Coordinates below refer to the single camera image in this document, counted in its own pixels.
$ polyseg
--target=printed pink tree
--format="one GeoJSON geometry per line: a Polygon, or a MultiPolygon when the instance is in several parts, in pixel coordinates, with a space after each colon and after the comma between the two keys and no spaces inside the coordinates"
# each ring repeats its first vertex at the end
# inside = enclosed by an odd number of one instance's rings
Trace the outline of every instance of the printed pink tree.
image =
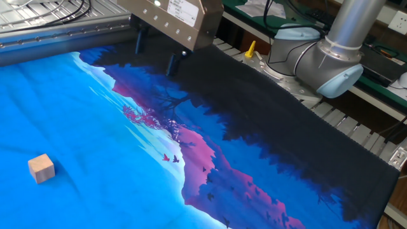
{"type": "Polygon", "coordinates": [[[124,105],[123,106],[123,114],[134,124],[145,124],[149,128],[153,129],[162,129],[160,122],[151,115],[151,111],[147,109],[147,111],[139,111],[136,109],[136,112],[129,107],[124,105]]]}

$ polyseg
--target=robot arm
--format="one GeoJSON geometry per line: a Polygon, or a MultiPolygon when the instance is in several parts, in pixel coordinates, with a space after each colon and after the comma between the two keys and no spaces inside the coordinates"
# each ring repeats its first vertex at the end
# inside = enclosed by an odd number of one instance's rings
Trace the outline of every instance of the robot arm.
{"type": "Polygon", "coordinates": [[[329,34],[321,40],[311,28],[280,30],[269,67],[298,77],[328,98],[343,94],[361,77],[359,49],[384,4],[385,0],[345,0],[329,34]],[[287,62],[278,63],[285,58],[287,62]]]}
{"type": "MultiPolygon", "coordinates": [[[[118,0],[118,4],[192,51],[212,44],[223,14],[221,0],[118,0]]],[[[312,28],[279,30],[269,67],[298,77],[326,97],[341,95],[363,72],[359,49],[384,4],[385,0],[345,0],[324,39],[312,28]]]]}

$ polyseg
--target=wooden cube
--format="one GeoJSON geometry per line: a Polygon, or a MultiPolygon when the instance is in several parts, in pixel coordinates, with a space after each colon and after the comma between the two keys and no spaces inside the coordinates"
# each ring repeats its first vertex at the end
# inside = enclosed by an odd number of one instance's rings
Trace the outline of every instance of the wooden cube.
{"type": "Polygon", "coordinates": [[[28,167],[30,168],[30,173],[36,180],[37,184],[55,176],[53,163],[47,154],[29,160],[28,167]]]}

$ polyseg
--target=yellow clip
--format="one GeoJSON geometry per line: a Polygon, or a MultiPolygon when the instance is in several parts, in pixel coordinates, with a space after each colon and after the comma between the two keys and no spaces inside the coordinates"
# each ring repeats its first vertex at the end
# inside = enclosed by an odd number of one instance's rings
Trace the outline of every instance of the yellow clip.
{"type": "Polygon", "coordinates": [[[252,58],[253,57],[253,52],[254,52],[254,47],[256,46],[256,41],[253,41],[252,45],[250,46],[249,51],[247,51],[244,55],[247,58],[252,58]]]}

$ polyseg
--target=power outlet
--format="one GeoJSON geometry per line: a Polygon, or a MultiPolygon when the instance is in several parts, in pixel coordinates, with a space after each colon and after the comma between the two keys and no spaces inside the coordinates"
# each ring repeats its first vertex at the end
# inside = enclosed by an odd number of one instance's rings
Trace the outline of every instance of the power outlet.
{"type": "Polygon", "coordinates": [[[398,11],[394,16],[392,22],[389,24],[389,28],[397,31],[401,34],[407,34],[407,13],[398,11]]]}

